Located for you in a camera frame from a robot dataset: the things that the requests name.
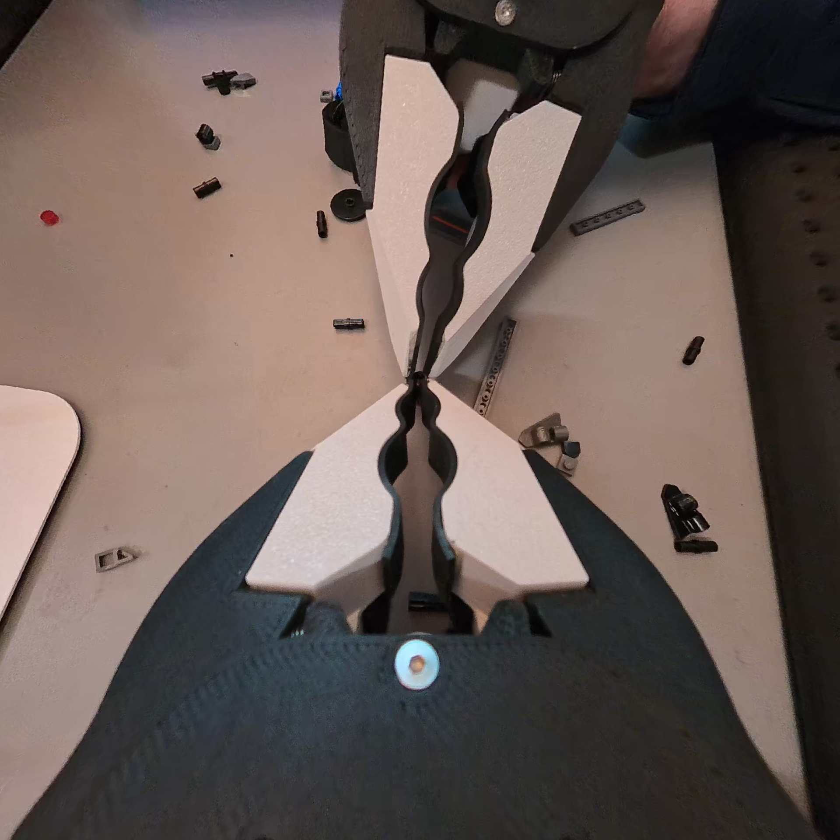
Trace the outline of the grey lego tile red stripe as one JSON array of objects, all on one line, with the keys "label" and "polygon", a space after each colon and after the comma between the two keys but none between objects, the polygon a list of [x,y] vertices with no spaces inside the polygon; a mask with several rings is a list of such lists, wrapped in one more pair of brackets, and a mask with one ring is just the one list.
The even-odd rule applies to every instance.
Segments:
[{"label": "grey lego tile red stripe", "polygon": [[474,217],[469,214],[457,190],[443,190],[435,196],[430,209],[429,225],[441,235],[465,244],[474,222]]}]

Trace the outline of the black lego connector assembly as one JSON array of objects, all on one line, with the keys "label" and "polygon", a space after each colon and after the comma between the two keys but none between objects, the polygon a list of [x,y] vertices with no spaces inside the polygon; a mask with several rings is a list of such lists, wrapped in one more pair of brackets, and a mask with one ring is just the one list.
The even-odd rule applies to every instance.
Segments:
[{"label": "black lego connector assembly", "polygon": [[700,512],[697,499],[676,485],[663,485],[660,498],[675,541],[684,542],[709,529],[710,524]]}]

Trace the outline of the grey lego wedge piece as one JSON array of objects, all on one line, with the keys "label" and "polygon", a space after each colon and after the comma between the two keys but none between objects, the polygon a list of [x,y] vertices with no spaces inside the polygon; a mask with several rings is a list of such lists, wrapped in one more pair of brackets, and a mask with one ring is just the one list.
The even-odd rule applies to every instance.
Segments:
[{"label": "grey lego wedge piece", "polygon": [[570,430],[559,413],[552,413],[522,430],[518,442],[523,448],[562,447],[570,439]]}]

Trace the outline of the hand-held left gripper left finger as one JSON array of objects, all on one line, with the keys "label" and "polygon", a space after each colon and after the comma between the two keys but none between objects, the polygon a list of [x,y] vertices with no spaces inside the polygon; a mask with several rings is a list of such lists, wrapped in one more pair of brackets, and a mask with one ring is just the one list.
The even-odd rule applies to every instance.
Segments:
[{"label": "hand-held left gripper left finger", "polygon": [[395,483],[416,409],[417,385],[399,385],[308,454],[246,574],[250,589],[327,602],[362,632],[387,630],[404,555]]}]

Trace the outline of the white book stand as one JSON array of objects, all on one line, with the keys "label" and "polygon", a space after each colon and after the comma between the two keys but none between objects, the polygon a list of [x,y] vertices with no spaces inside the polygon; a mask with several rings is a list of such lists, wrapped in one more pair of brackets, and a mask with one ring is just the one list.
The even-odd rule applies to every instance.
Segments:
[{"label": "white book stand", "polygon": [[1,386],[1,614],[5,614],[81,441],[58,395]]}]

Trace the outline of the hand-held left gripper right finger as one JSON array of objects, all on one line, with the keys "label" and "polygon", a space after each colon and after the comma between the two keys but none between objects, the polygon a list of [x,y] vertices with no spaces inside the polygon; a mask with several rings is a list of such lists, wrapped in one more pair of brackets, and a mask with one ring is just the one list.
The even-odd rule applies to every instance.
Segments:
[{"label": "hand-held left gripper right finger", "polygon": [[441,476],[436,576],[488,618],[500,602],[572,592],[590,582],[525,451],[436,381],[424,393],[429,461]]}]

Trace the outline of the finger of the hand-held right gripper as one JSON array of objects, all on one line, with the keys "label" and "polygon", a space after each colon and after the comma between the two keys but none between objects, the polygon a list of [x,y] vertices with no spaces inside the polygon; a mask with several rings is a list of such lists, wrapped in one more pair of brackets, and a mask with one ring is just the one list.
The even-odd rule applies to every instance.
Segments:
[{"label": "finger of the hand-held right gripper", "polygon": [[540,101],[504,114],[476,168],[476,221],[453,266],[454,297],[436,328],[426,362],[440,376],[462,353],[534,257],[534,242],[581,117]]},{"label": "finger of the hand-held right gripper", "polygon": [[373,204],[366,219],[385,320],[404,377],[413,372],[421,328],[417,289],[430,257],[428,210],[460,132],[460,110],[434,68],[387,56]]}]

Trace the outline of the dark grey flat lego beam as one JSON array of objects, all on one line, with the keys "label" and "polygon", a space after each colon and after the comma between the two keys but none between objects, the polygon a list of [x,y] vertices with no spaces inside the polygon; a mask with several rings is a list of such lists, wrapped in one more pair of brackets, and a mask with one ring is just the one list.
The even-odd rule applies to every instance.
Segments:
[{"label": "dark grey flat lego beam", "polygon": [[615,224],[625,218],[641,214],[645,209],[646,205],[644,202],[637,198],[633,201],[595,213],[594,215],[578,219],[569,225],[569,230],[573,236],[580,237],[597,229]]}]

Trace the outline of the person's right hand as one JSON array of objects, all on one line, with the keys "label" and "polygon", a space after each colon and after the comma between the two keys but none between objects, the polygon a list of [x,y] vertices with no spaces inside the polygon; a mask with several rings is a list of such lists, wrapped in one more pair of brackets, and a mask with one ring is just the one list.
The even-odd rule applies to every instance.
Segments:
[{"label": "person's right hand", "polygon": [[686,78],[719,1],[664,1],[647,37],[634,100],[664,98]]}]

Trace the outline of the long grey studded lego plate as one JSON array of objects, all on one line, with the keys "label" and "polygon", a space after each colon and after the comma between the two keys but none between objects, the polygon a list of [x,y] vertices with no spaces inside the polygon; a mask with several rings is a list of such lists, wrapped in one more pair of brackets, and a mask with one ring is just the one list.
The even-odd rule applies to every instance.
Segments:
[{"label": "long grey studded lego plate", "polygon": [[489,417],[492,401],[496,394],[517,326],[518,322],[513,318],[504,318],[500,322],[474,403],[474,411],[482,417]]}]

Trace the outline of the person's right forearm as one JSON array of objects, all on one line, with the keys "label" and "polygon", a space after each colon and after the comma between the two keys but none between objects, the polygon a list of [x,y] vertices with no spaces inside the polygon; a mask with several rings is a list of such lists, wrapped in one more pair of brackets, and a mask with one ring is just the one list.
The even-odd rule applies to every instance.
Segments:
[{"label": "person's right forearm", "polygon": [[677,90],[632,100],[620,142],[641,158],[717,138],[839,126],[839,2],[719,1]]}]

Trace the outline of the black dimpled fabric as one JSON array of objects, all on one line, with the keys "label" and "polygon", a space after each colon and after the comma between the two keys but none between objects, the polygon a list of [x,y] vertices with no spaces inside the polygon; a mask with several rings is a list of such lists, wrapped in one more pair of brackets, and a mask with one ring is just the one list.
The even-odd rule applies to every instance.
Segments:
[{"label": "black dimpled fabric", "polygon": [[715,141],[815,828],[839,834],[838,135]]}]

